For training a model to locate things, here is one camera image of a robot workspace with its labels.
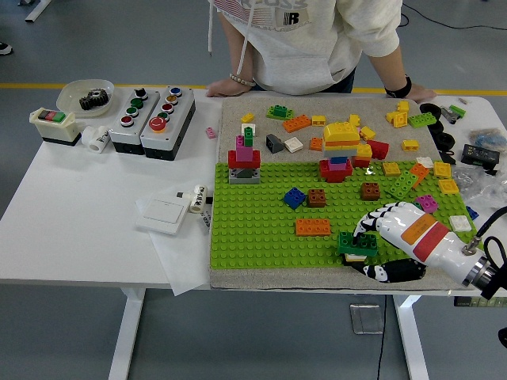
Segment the person's right hand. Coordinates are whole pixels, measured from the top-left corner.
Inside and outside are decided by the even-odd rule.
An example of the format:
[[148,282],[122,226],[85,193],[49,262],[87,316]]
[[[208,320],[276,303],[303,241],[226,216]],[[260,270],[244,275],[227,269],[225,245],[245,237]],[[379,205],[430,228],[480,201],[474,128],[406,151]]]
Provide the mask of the person's right hand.
[[235,97],[247,93],[251,86],[235,82],[230,78],[211,83],[207,87],[207,97]]

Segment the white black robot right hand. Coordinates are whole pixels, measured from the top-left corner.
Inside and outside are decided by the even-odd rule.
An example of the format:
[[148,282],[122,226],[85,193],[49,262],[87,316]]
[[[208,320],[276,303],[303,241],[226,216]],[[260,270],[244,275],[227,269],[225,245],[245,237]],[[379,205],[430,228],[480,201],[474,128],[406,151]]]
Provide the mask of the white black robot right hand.
[[464,254],[465,243],[456,233],[412,203],[389,203],[367,213],[356,225],[353,242],[372,230],[412,259],[444,270],[465,287],[478,286],[479,276],[487,269],[482,252]]

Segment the person's left hand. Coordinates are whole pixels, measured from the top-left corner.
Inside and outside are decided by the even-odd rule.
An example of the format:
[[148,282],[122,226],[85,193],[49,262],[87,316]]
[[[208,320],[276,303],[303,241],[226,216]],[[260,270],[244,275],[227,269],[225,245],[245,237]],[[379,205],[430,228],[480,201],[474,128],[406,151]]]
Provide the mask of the person's left hand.
[[420,86],[413,86],[410,92],[405,96],[406,99],[421,103],[436,97],[436,93],[431,89]]

